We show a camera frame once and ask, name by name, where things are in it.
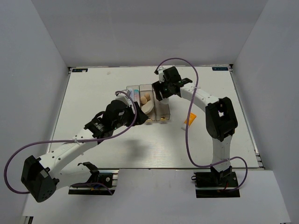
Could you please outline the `beige makeup sponge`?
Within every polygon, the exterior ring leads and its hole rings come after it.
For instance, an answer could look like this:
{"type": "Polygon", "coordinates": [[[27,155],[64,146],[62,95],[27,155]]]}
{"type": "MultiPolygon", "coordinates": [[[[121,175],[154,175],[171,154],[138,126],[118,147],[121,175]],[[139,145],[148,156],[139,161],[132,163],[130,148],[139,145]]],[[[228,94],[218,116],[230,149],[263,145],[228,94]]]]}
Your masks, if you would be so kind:
{"type": "Polygon", "coordinates": [[[142,97],[140,97],[140,102],[141,102],[142,105],[144,105],[148,102],[148,100],[145,96],[142,96],[142,97]]]}
{"type": "Polygon", "coordinates": [[[150,94],[149,94],[148,92],[145,93],[144,96],[145,96],[145,98],[146,98],[148,101],[151,100],[151,98],[150,98],[150,94]]]}

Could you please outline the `white oval compact case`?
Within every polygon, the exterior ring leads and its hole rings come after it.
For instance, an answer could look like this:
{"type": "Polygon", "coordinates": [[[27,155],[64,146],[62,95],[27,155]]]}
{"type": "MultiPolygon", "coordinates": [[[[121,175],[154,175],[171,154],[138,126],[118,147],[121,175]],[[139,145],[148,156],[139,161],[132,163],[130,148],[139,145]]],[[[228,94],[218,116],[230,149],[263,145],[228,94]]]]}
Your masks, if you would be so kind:
{"type": "Polygon", "coordinates": [[[161,101],[160,101],[161,104],[163,105],[167,105],[169,104],[169,99],[168,98],[163,98],[161,101]]]}

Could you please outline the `white tube pink blue print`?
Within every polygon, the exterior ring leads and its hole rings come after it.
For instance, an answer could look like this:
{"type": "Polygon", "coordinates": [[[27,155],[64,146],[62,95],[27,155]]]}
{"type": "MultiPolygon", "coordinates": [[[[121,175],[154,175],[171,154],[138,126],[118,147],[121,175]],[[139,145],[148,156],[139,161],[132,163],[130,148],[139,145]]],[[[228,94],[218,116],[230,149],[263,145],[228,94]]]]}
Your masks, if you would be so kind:
{"type": "Polygon", "coordinates": [[[140,92],[138,89],[133,89],[133,98],[135,102],[140,104],[140,92]]]}

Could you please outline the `round cream powder puff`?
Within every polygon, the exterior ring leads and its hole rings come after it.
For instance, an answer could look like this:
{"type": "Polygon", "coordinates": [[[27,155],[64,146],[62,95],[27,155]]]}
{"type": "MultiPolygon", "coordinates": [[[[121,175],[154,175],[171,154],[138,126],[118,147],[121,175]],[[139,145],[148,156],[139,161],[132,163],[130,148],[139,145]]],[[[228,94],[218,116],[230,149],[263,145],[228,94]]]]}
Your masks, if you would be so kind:
{"type": "Polygon", "coordinates": [[[149,100],[147,101],[146,104],[144,104],[142,107],[141,107],[141,110],[143,113],[145,114],[149,114],[154,108],[154,103],[152,100],[149,100]]]}

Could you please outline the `orange tube white cap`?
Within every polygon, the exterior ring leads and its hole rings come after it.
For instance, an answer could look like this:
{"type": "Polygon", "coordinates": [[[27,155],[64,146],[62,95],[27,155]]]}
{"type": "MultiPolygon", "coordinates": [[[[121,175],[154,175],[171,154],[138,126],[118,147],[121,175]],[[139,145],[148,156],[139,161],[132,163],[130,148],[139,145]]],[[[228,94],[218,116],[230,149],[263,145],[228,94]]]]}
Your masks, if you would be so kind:
{"type": "Polygon", "coordinates": [[[189,119],[186,119],[185,121],[184,121],[184,123],[182,124],[182,129],[183,130],[185,130],[186,129],[186,127],[190,127],[191,126],[191,124],[194,122],[194,120],[196,119],[196,115],[194,114],[194,113],[190,113],[190,117],[189,117],[189,119]]]}

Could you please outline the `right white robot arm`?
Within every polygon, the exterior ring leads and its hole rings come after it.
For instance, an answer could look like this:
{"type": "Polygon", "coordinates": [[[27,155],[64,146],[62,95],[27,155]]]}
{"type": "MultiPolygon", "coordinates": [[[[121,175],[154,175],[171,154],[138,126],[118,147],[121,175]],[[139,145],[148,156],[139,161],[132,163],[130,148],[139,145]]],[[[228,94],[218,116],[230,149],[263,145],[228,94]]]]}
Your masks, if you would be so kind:
{"type": "Polygon", "coordinates": [[[230,163],[230,145],[232,136],[238,126],[232,101],[228,97],[218,98],[202,90],[188,78],[182,79],[177,68],[172,66],[164,70],[155,70],[159,80],[152,84],[156,99],[168,103],[174,95],[190,101],[191,107],[196,105],[205,113],[206,130],[213,141],[213,159],[209,168],[213,172],[211,181],[222,186],[232,172],[230,163]]]}

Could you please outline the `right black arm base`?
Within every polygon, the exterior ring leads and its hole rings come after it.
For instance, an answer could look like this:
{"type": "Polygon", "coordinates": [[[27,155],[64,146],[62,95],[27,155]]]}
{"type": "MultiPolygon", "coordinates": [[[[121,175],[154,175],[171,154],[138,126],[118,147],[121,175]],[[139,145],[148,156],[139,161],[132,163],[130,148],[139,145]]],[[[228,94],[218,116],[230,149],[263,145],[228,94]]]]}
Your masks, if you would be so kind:
{"type": "Polygon", "coordinates": [[[236,173],[217,180],[212,172],[196,172],[191,177],[195,184],[197,198],[239,198],[240,191],[235,189],[239,186],[236,173]]]}

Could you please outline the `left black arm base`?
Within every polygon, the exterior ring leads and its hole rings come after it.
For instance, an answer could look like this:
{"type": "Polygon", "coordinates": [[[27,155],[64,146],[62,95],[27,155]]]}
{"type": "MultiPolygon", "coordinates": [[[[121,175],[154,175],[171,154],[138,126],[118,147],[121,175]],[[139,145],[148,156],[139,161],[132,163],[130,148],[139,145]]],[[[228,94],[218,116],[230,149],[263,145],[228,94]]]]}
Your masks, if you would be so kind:
{"type": "Polygon", "coordinates": [[[69,195],[112,196],[116,190],[119,170],[98,169],[76,174],[70,180],[69,195]]]}

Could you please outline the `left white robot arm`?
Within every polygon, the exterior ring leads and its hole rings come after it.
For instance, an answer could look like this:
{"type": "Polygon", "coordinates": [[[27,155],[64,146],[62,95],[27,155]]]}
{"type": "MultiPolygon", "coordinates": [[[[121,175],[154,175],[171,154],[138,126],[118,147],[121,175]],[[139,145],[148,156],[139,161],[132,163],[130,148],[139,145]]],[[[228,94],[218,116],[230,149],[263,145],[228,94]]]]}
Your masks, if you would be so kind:
{"type": "Polygon", "coordinates": [[[71,140],[52,153],[39,158],[28,157],[23,166],[21,182],[38,202],[44,202],[56,191],[69,184],[70,175],[61,171],[85,151],[98,146],[102,141],[113,138],[113,132],[126,126],[142,125],[148,116],[137,102],[129,104],[123,100],[113,100],[103,112],[99,112],[71,140]]]}

